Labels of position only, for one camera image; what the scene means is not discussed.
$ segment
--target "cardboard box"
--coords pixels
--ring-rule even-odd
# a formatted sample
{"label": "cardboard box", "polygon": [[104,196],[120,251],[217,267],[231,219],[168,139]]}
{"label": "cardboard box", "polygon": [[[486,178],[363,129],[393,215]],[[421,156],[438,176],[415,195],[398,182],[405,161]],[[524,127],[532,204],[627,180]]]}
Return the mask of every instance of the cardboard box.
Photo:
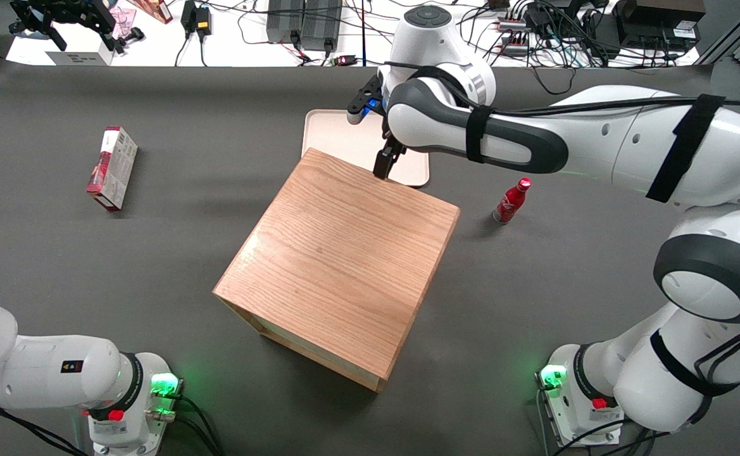
{"label": "cardboard box", "polygon": [[122,208],[138,149],[123,127],[106,128],[100,159],[91,173],[85,192],[109,211]]}
{"label": "cardboard box", "polygon": [[136,8],[157,18],[161,23],[168,23],[173,20],[173,15],[167,9],[165,0],[129,0],[129,2],[135,5]]}
{"label": "cardboard box", "polygon": [[459,216],[311,148],[213,294],[266,338],[381,392]]}

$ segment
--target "dark gray mat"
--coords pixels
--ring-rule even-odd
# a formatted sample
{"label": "dark gray mat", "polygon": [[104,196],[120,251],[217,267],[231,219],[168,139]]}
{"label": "dark gray mat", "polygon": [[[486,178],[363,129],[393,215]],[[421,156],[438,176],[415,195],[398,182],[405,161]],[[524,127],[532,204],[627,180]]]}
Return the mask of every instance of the dark gray mat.
{"label": "dark gray mat", "polygon": [[[580,70],[574,90],[696,94],[709,73]],[[613,337],[665,302],[651,266],[673,208],[538,176],[497,229],[489,213],[520,174],[433,156],[424,191],[462,216],[379,396],[259,337],[210,293],[297,162],[305,113],[344,107],[370,74],[0,63],[0,305],[22,334],[88,334],[164,356],[231,454],[540,454],[532,372],[560,344]],[[541,75],[554,89],[569,78]],[[498,106],[560,99],[524,69],[497,78]],[[125,210],[109,215],[84,187],[113,124],[143,151]],[[20,415],[72,435],[63,410]],[[200,452],[175,425],[161,454]],[[0,419],[0,455],[53,453]],[[740,454],[740,388],[654,454],[685,453]]]}

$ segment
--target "black velcro strap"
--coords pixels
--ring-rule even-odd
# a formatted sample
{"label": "black velcro strap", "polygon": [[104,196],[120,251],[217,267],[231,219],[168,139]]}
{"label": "black velcro strap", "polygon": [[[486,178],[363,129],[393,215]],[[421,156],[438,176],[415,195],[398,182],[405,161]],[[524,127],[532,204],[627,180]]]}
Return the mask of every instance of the black velcro strap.
{"label": "black velcro strap", "polygon": [[656,178],[648,188],[646,198],[667,203],[671,194],[676,190],[682,176],[691,167],[693,156],[705,138],[713,116],[722,107],[725,98],[723,96],[702,94],[696,98],[691,109],[685,113],[682,120],[674,128],[674,144],[671,145],[668,156],[662,162]]}
{"label": "black velcro strap", "polygon": [[668,372],[677,380],[681,381],[690,389],[701,393],[703,396],[714,398],[715,396],[724,395],[732,390],[736,389],[740,383],[734,384],[713,384],[708,381],[698,378],[694,373],[683,366],[671,352],[668,351],[668,347],[665,346],[662,341],[662,335],[660,335],[659,329],[651,335],[651,348],[654,349],[656,356],[662,361],[662,366],[668,369]]}
{"label": "black velcro strap", "polygon": [[482,136],[485,135],[485,126],[488,118],[494,113],[493,106],[477,106],[471,110],[468,123],[465,124],[465,153],[472,162],[484,163],[482,161]]}

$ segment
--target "white robotic arm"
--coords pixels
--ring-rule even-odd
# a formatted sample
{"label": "white robotic arm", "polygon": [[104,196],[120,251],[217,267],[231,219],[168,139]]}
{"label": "white robotic arm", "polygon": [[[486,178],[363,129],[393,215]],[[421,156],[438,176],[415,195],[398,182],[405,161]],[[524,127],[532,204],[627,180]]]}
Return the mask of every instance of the white robotic arm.
{"label": "white robotic arm", "polygon": [[561,444],[616,444],[624,416],[661,432],[696,422],[740,381],[740,115],[717,98],[630,86],[500,111],[486,106],[490,75],[448,12],[407,12],[391,61],[348,109],[354,124],[385,116],[373,172],[385,178],[411,148],[583,174],[690,207],[653,271],[670,303],[613,340],[560,347],[537,378]]}
{"label": "white robotic arm", "polygon": [[107,339],[26,337],[0,308],[0,409],[78,407],[94,450],[114,456],[155,454],[172,418],[179,380],[153,353],[120,352]]}

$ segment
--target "white table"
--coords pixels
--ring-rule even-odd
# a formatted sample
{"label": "white table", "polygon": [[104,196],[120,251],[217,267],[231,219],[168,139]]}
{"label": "white table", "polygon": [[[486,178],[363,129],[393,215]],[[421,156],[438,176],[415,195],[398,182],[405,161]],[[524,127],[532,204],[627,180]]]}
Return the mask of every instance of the white table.
{"label": "white table", "polygon": [[[358,14],[347,5],[352,6],[353,2],[358,8],[361,8],[360,0],[345,0],[342,8],[340,37],[337,50],[332,56],[342,54],[355,54],[361,57],[361,20]],[[370,9],[370,0],[365,0],[367,10]],[[413,6],[416,6],[414,0],[412,3],[405,3],[404,0],[396,0],[407,6],[401,6],[390,0],[372,0],[373,12],[395,18],[401,18],[404,12],[407,12]],[[216,11],[211,8],[211,28],[213,34],[206,37],[204,44],[204,60],[210,67],[294,67],[300,64],[300,60],[285,49],[280,44],[248,44],[243,37],[250,42],[266,41],[265,32],[265,14],[248,13],[254,8],[257,11],[266,11],[268,9],[268,0],[217,0],[215,3],[225,6],[237,6],[233,11]],[[479,3],[481,0],[460,0],[460,3]],[[118,6],[121,8],[135,8],[126,0],[120,0]],[[456,21],[459,21],[463,14],[468,12],[471,7],[464,5],[442,6],[453,14]],[[184,43],[184,30],[179,23],[183,0],[176,0],[170,6],[170,12],[173,14],[173,20],[170,23],[161,23],[155,18],[150,17],[143,11],[137,11],[133,25],[144,32],[146,39],[141,42],[129,44],[129,48],[123,55],[115,55],[110,65],[113,67],[172,67],[175,64],[176,54]],[[471,37],[472,43],[477,43],[479,38],[479,47],[489,49],[494,41],[500,37],[500,33],[495,30],[493,23],[496,21],[498,13],[491,11],[477,18],[474,34]],[[370,27],[383,32],[395,32],[398,20],[390,18],[377,17],[367,13],[365,15],[367,23],[367,60],[381,61],[389,57],[392,44],[387,41],[392,37],[383,37],[378,32],[373,31]],[[100,46],[99,37],[89,29],[75,24],[55,24],[55,28],[63,36],[66,43],[69,42],[86,42],[96,41]],[[471,30],[470,21],[463,24],[463,34],[468,38]],[[29,38],[16,38],[11,47],[7,60],[17,61],[28,65],[53,65],[53,61],[46,54],[46,51],[56,51],[57,46],[49,40],[34,40]],[[324,52],[306,52],[313,60],[321,60]],[[629,51],[622,52],[623,55],[632,55]],[[650,57],[653,51],[647,52],[650,63]],[[546,65],[552,64],[553,61],[560,63],[561,57],[558,53],[552,51],[540,51],[536,58]],[[677,60],[679,65],[688,65],[694,63],[698,58],[696,49],[692,49],[685,56]],[[321,61],[310,63],[309,65],[320,64]],[[635,58],[615,58],[610,63],[613,67],[635,66],[641,63],[641,60]],[[526,62],[522,60],[512,60],[511,58],[500,57],[495,61],[496,67],[523,67]],[[200,58],[199,39],[196,35],[191,37],[190,43],[187,44],[182,54],[179,56],[179,66],[182,67],[200,67],[202,66]]]}

